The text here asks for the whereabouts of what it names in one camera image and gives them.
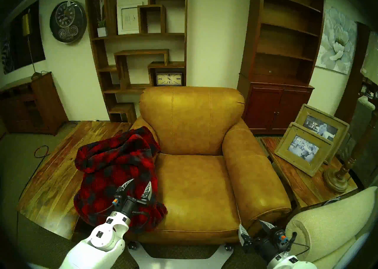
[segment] white pot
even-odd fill
[[[108,31],[106,30],[106,27],[97,28],[97,34],[98,37],[105,37],[108,36]]]

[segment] red plaid blanket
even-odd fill
[[[140,233],[153,230],[167,214],[164,204],[156,201],[158,180],[152,158],[158,151],[160,146],[146,127],[80,147],[75,166],[85,173],[80,190],[74,197],[79,216],[90,225],[100,225],[106,221],[112,209],[101,214],[98,212],[111,206],[119,186],[133,178],[127,195],[140,199],[151,181],[153,194],[150,205],[139,208],[139,211],[149,213],[150,219],[143,229],[138,229],[147,217],[134,216],[129,231]]]

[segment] tan leather armchair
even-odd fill
[[[141,116],[159,142],[158,201],[168,214],[153,232],[129,235],[142,243],[238,242],[240,222],[253,236],[257,219],[273,222],[291,210],[269,160],[241,119],[235,89],[150,87]]]

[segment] flower painting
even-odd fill
[[[334,7],[326,7],[316,66],[348,74],[356,47],[357,24]]]

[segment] caster wheel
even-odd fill
[[[134,242],[134,241],[129,242],[127,246],[128,246],[129,250],[136,250],[136,248],[138,247],[136,245],[136,242]]]
[[[225,244],[225,249],[226,249],[226,251],[232,251],[234,249],[234,247],[230,244]]]

